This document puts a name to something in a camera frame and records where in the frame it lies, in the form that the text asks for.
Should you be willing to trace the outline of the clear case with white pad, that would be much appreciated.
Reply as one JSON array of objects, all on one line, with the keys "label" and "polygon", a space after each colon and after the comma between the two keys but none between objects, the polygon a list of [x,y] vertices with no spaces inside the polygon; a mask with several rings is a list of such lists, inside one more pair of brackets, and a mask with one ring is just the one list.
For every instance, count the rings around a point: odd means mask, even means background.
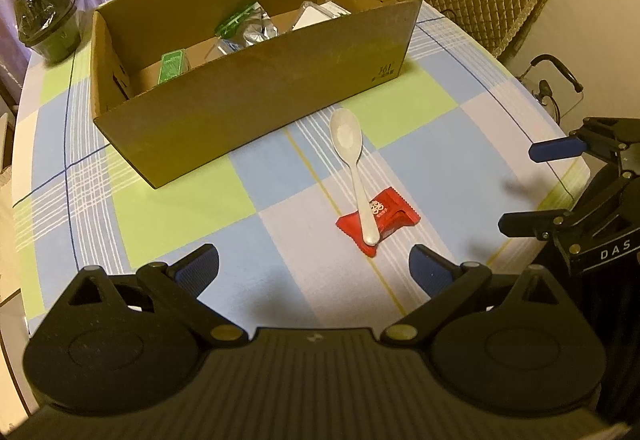
[{"label": "clear case with white pad", "polygon": [[350,12],[347,9],[334,2],[325,2],[323,4],[305,2],[298,10],[292,24],[292,31],[349,15]]}]

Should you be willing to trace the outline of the green packet in box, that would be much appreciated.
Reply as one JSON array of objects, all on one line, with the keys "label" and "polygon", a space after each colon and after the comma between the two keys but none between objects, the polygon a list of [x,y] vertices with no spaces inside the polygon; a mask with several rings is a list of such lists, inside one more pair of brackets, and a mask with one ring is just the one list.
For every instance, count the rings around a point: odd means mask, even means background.
[{"label": "green packet in box", "polygon": [[223,38],[224,40],[230,40],[240,30],[242,24],[247,21],[254,14],[254,3],[248,3],[235,11],[234,14],[225,18],[221,23],[216,26],[215,35]]}]

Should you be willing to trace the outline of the silver foil bag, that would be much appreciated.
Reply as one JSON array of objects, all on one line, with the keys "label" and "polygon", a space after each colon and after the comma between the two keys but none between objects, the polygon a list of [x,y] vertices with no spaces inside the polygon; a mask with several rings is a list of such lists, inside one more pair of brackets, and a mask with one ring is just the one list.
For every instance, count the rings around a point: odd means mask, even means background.
[{"label": "silver foil bag", "polygon": [[271,40],[279,35],[278,28],[273,24],[271,18],[267,14],[262,5],[254,2],[254,14],[245,21],[238,33],[231,37],[230,40],[218,38],[217,49],[223,55],[238,52],[241,49]]}]

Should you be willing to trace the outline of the red snack packet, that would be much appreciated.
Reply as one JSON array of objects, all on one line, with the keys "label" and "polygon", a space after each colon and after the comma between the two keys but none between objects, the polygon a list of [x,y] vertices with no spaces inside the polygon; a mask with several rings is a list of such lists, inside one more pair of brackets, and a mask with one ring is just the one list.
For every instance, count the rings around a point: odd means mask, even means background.
[{"label": "red snack packet", "polygon": [[[380,241],[403,227],[415,226],[421,220],[416,210],[393,187],[387,187],[370,200],[370,208],[380,233]],[[363,241],[357,212],[341,216],[335,226],[351,238],[364,255],[370,258],[376,255],[378,247]]]}]

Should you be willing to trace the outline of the dark green wrapped container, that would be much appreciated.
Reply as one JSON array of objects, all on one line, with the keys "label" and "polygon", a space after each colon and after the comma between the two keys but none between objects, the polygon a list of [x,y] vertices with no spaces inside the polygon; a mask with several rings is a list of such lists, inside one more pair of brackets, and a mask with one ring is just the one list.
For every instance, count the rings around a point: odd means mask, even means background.
[{"label": "dark green wrapped container", "polygon": [[49,63],[65,60],[81,41],[78,0],[14,0],[18,40]]}]

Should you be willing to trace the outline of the green small box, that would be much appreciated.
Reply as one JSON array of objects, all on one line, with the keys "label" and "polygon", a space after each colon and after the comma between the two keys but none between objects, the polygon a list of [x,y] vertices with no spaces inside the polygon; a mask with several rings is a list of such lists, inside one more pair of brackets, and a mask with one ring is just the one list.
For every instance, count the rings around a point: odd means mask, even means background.
[{"label": "green small box", "polygon": [[162,58],[160,58],[160,70],[158,71],[157,83],[165,83],[189,71],[190,62],[184,49],[166,52],[166,54],[163,54]]}]

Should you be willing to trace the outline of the brown cardboard box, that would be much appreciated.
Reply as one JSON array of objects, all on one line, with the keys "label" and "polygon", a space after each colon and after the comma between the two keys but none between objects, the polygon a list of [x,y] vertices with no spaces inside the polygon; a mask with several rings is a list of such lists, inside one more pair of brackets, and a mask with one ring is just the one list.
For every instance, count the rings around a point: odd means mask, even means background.
[{"label": "brown cardboard box", "polygon": [[[248,3],[279,35],[229,55],[219,23]],[[349,16],[292,31],[305,2]],[[158,188],[296,119],[399,73],[420,0],[110,0],[91,27],[91,110],[98,130]],[[184,49],[190,71],[157,83]]]}]

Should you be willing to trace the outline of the checkered tablecloth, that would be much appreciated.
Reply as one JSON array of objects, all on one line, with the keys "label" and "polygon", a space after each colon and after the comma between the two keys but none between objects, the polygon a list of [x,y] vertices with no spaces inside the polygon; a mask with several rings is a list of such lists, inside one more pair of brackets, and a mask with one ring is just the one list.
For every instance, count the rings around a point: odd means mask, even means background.
[{"label": "checkered tablecloth", "polygon": [[90,54],[55,67],[32,57],[26,71],[12,183],[30,327],[81,267],[124,275],[210,243],[220,271],[202,301],[240,327],[382,330],[425,301],[409,273],[413,245],[516,272],[541,245],[506,238],[499,218],[573,205],[590,177],[582,159],[529,159],[560,127],[482,46],[423,6],[398,78],[347,101],[367,193],[393,188],[420,215],[368,257],[336,225],[355,198],[330,109],[154,189],[92,122]]}]

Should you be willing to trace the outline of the white plastic spoon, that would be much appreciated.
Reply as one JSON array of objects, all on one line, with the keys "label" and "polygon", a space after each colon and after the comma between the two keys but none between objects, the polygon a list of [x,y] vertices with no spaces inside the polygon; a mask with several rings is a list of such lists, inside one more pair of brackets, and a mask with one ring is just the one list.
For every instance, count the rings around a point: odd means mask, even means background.
[{"label": "white plastic spoon", "polygon": [[380,241],[380,231],[370,208],[369,198],[358,171],[362,152],[362,131],[356,115],[348,109],[335,110],[330,119],[332,145],[340,159],[348,166],[352,175],[352,186],[358,209],[363,242],[375,246]]}]

